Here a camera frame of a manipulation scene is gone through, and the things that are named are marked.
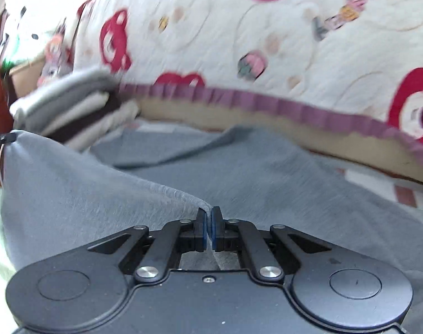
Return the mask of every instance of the gray towel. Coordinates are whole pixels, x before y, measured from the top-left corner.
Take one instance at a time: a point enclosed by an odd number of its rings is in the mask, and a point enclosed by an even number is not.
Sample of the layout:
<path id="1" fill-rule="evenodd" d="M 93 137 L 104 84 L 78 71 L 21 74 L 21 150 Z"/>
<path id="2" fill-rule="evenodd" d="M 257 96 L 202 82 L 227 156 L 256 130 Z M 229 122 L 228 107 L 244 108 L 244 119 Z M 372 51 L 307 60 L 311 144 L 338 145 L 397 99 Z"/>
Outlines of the gray towel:
<path id="1" fill-rule="evenodd" d="M 66 75 L 12 104 L 10 113 L 14 117 L 14 128 L 39 134 L 58 114 L 66 112 L 90 93 L 96 90 L 110 92 L 116 87 L 116 79 L 100 67 Z"/>
<path id="2" fill-rule="evenodd" d="M 241 127 L 222 134 L 125 130 L 91 154 L 122 172 L 32 134 L 6 146 L 1 214 L 14 265 L 219 205 L 225 218 L 260 229 L 286 224 L 398 267 L 415 291 L 404 326 L 423 334 L 423 224 L 283 137 Z M 236 266 L 226 253 L 189 259 L 184 268 Z"/>

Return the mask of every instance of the stack of folded clothes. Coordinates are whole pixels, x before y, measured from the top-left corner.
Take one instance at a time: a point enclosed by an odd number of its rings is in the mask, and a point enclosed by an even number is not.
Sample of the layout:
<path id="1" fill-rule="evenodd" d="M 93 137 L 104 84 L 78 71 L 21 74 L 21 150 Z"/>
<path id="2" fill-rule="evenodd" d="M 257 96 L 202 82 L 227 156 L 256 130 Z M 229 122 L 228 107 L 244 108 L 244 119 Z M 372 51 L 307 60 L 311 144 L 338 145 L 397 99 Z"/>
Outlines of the stack of folded clothes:
<path id="1" fill-rule="evenodd" d="M 107 70 L 73 72 L 15 101 L 10 106 L 14 128 L 82 151 L 138 115 L 137 102 L 122 103 L 116 88 Z"/>

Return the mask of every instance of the brown cloth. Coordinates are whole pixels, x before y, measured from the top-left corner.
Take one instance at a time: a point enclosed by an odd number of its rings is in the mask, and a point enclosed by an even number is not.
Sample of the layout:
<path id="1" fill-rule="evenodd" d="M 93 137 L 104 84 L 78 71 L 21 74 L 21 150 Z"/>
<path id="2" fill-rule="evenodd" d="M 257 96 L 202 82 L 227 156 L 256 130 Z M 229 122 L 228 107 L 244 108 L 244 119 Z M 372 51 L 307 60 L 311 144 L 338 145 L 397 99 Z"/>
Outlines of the brown cloth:
<path id="1" fill-rule="evenodd" d="M 57 129 L 55 132 L 51 133 L 47 137 L 57 141 L 59 143 L 65 143 L 74 137 L 76 134 L 80 133 L 83 129 L 91 126 L 95 122 L 102 119 L 106 114 L 113 112 L 116 109 L 119 109 L 120 101 L 116 95 L 110 93 L 110 98 L 106 102 L 103 108 L 92 112 L 84 117 L 78 118 L 65 126 Z"/>

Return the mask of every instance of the purple ruffled trim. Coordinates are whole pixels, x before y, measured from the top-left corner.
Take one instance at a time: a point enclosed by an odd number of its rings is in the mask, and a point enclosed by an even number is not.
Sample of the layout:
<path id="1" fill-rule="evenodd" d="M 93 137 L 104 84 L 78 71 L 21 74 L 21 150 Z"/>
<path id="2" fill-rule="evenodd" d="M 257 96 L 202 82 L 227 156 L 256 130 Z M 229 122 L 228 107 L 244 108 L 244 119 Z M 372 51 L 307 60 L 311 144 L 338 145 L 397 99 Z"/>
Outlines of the purple ruffled trim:
<path id="1" fill-rule="evenodd" d="M 423 144 L 395 127 L 366 116 L 331 112 L 292 100 L 231 89 L 174 84 L 121 84 L 119 92 L 126 97 L 144 96 L 165 100 L 180 99 L 203 104 L 241 108 L 288 117 L 298 123 L 338 133 L 357 132 L 381 139 L 395 138 L 403 143 L 423 165 Z"/>

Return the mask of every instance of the silver rivet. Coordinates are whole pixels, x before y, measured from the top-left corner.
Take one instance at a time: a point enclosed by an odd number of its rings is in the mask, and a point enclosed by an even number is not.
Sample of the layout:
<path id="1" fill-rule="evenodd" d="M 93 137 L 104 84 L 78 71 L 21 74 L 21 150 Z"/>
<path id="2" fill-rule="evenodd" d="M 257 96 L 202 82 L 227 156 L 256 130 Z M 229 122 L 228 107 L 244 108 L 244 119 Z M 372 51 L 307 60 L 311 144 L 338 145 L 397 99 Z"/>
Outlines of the silver rivet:
<path id="1" fill-rule="evenodd" d="M 213 276 L 205 276 L 202 279 L 202 281 L 205 282 L 206 284 L 213 284 L 216 281 L 216 279 Z"/>
<path id="2" fill-rule="evenodd" d="M 281 269 L 276 266 L 265 266 L 260 269 L 260 275 L 264 277 L 278 277 L 281 275 Z"/>
<path id="3" fill-rule="evenodd" d="M 157 270 L 154 266 L 142 266 L 137 269 L 137 275 L 140 277 L 156 277 L 159 274 L 159 270 Z"/>

